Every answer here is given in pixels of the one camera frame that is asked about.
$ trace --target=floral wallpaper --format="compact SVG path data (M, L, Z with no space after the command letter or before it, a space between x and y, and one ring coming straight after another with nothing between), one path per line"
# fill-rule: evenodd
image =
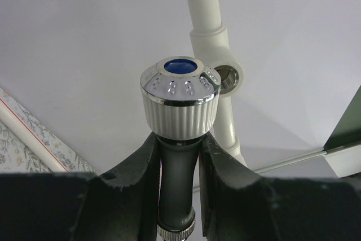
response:
M1 88L0 97L70 172L95 172L82 157L46 129L28 110ZM0 173L10 172L39 173L51 172L51 170L0 121Z

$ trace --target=white valve knob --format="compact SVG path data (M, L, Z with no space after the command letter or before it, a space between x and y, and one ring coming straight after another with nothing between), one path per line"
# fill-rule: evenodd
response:
M213 68L186 56L161 60L140 77L149 127L174 140L200 137L213 126L221 77Z

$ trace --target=dark green panel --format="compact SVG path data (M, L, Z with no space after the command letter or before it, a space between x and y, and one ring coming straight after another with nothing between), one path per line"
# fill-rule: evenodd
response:
M361 141L361 87L327 140L325 150Z

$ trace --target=blue button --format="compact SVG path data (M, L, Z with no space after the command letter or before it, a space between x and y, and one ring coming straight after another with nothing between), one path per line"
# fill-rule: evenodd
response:
M194 72L197 68L197 64L189 59L173 59L164 64L166 71L178 75Z

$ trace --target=red stripe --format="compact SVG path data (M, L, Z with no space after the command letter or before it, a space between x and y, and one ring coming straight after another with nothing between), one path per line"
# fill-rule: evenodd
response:
M51 154L51 156L59 162L59 164L67 171L69 170L59 161L59 159L44 145L44 143L34 134L34 132L23 122L23 120L5 103L5 101L0 97L1 102L11 111L12 114L25 126L25 128L39 141L41 145Z

